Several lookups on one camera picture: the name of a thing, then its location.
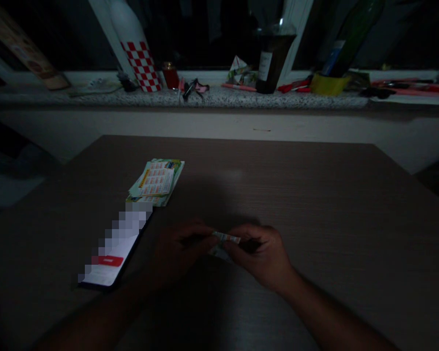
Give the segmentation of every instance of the pixelated screen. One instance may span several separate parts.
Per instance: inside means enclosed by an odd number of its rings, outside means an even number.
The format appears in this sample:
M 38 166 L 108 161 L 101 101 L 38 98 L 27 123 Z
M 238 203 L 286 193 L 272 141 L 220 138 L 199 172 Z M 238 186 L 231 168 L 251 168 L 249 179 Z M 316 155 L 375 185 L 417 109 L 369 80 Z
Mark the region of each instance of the pixelated screen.
M 78 282 L 105 287 L 114 284 L 152 212 L 149 202 L 125 203 L 125 211 L 119 212 L 119 219 L 112 221 L 112 228 L 105 230 L 99 246 L 93 248 L 91 262 L 78 274 Z

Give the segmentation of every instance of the bottle label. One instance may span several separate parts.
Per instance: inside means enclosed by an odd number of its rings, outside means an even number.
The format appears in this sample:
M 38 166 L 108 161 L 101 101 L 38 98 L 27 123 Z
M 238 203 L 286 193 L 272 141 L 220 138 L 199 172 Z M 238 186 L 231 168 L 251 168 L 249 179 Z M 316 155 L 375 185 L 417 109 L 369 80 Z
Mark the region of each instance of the bottle label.
M 340 55 L 341 50 L 343 49 L 343 46 L 345 45 L 346 40 L 337 40 L 335 41 L 333 45 L 333 49 L 330 52 L 330 55 L 327 59 L 327 62 L 325 63 L 324 67 L 322 68 L 322 72 L 320 75 L 322 76 L 329 76 L 330 72 L 333 69 L 333 66 L 335 66 L 335 63 L 337 62 L 338 56 Z
M 268 79 L 268 71 L 270 71 L 270 63 L 272 63 L 273 53 L 267 53 L 262 51 L 260 55 L 259 76 L 258 78 L 263 81 Z

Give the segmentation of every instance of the hand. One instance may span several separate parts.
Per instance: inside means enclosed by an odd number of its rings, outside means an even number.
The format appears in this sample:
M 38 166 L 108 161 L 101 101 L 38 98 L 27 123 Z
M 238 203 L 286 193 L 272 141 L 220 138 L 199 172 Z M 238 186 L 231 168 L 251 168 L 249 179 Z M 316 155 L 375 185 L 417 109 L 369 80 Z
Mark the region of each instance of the hand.
M 211 235 L 213 231 L 200 219 L 166 228 L 160 234 L 154 256 L 145 271 L 153 289 L 161 289 L 179 280 L 200 256 L 218 244 L 218 238 Z M 204 235 L 205 239 L 189 247 L 181 244 L 194 234 Z
M 231 241 L 224 242 L 223 247 L 232 260 L 244 267 L 261 285 L 277 293 L 285 293 L 296 271 L 289 261 L 279 232 L 269 226 L 244 224 L 229 234 L 240 237 L 241 241 L 253 239 L 261 243 L 253 254 Z

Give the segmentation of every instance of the red checkered pattern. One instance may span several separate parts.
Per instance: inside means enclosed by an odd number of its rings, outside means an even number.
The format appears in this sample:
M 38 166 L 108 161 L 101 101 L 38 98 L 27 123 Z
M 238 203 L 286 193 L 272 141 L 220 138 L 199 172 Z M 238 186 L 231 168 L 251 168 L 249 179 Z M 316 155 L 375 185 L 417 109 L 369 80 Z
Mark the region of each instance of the red checkered pattern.
M 161 81 L 155 71 L 155 63 L 151 51 L 143 41 L 140 42 L 120 42 L 128 61 L 135 71 L 140 87 L 144 92 L 154 92 L 161 90 Z

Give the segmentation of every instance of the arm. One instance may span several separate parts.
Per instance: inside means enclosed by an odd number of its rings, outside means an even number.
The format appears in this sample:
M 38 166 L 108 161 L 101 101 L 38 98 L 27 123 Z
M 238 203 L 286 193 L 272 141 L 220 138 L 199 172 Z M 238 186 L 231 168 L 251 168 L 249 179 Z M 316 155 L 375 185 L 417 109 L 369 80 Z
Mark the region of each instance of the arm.
M 246 224 L 229 234 L 261 243 L 254 254 L 246 253 L 233 242 L 224 243 L 223 247 L 234 262 L 291 305 L 322 350 L 397 350 L 345 307 L 304 280 L 291 265 L 277 230 Z
M 113 350 L 125 330 L 139 315 L 143 303 L 156 291 L 175 282 L 218 243 L 213 229 L 201 221 L 169 228 L 160 234 L 155 254 L 145 270 L 130 282 L 81 310 L 40 340 L 34 350 Z M 185 248 L 180 242 L 200 234 L 208 236 Z

